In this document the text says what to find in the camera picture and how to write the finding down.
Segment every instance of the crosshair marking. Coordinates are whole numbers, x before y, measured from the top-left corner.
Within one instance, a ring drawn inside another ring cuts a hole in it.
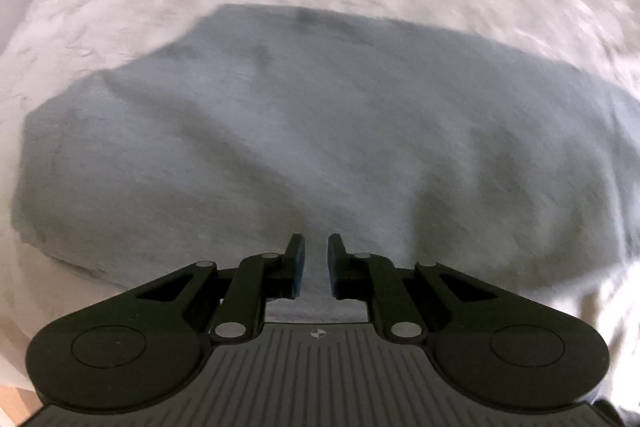
[[[311,336],[317,341],[319,341],[325,335],[328,335],[328,333],[324,330],[321,330],[320,328],[316,328],[315,330],[311,331]]]

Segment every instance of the gray fabric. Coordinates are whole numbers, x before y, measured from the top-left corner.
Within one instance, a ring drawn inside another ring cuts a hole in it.
[[[620,408],[617,411],[625,427],[640,427],[640,414]]]
[[[26,119],[14,227],[125,286],[307,238],[285,319],[352,319],[325,244],[533,294],[638,256],[640,107],[478,36],[229,6]]]

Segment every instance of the wooden surface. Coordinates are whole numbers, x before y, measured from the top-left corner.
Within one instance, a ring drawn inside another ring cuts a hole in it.
[[[0,409],[16,424],[25,422],[42,403],[33,391],[18,387],[0,386]]]

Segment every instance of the black plastic part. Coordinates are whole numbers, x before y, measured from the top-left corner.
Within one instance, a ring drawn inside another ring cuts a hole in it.
[[[420,346],[386,341],[367,323],[266,323],[251,342],[218,346],[196,378],[154,406],[124,414],[47,406],[27,425],[616,427],[585,403],[536,414],[479,404],[443,380]]]
[[[332,291],[367,303],[379,335],[420,344],[446,380],[473,400],[512,411],[593,401],[609,368],[601,336],[584,322],[436,264],[397,269],[350,255],[339,235],[327,249]],[[399,339],[392,327],[429,334]]]
[[[304,256],[304,239],[294,235],[284,255],[256,255],[220,271],[196,263],[66,315],[31,341],[31,381],[44,403],[64,409],[122,412],[156,403],[191,381],[214,345],[255,337],[266,300],[294,298]],[[246,333],[219,337],[224,322]]]
[[[598,411],[605,418],[609,419],[611,422],[615,423],[615,425],[619,425],[620,427],[635,427],[635,426],[625,426],[624,420],[620,417],[620,414],[616,410],[615,407],[611,404],[610,401],[599,399],[596,400],[593,404],[593,408]]]

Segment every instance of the gray cloth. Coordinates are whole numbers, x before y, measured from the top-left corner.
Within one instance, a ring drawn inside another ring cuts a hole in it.
[[[14,227],[125,286],[307,239],[283,320],[353,319],[326,238],[534,295],[638,257],[640,106],[478,36],[229,6],[26,119]]]

